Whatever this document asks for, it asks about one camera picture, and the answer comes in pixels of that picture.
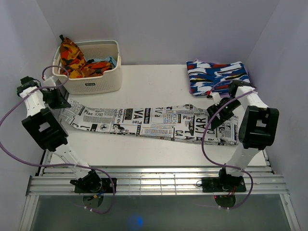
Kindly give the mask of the newspaper print trousers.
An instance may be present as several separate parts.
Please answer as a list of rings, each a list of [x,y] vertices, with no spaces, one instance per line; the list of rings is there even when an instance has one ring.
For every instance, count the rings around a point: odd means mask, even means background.
[[[60,118],[84,131],[209,145],[237,145],[237,116],[206,129],[209,113],[192,104],[149,108],[90,108],[69,99]]]

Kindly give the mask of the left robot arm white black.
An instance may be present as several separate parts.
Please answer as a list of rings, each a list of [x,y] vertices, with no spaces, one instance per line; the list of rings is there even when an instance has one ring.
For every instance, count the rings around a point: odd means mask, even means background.
[[[70,108],[71,105],[55,87],[56,80],[53,77],[45,83],[51,84],[53,88],[40,89],[40,82],[29,76],[21,79],[17,95],[25,100],[27,110],[22,125],[41,149],[50,151],[69,164],[75,175],[75,179],[70,181],[72,185],[87,193],[98,192],[103,186],[101,178],[74,153],[68,144],[66,130],[52,112],[52,109]]]

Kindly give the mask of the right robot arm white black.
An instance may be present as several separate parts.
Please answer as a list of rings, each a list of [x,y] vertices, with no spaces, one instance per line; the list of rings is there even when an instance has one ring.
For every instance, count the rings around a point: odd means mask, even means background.
[[[238,130],[239,144],[231,159],[221,165],[218,177],[202,178],[202,190],[213,192],[245,192],[244,170],[253,157],[275,140],[279,111],[267,106],[258,96],[256,88],[248,82],[234,80],[229,84],[229,96],[222,98],[210,90],[207,97],[214,103],[208,107],[209,126],[216,129],[242,106],[244,116]]]

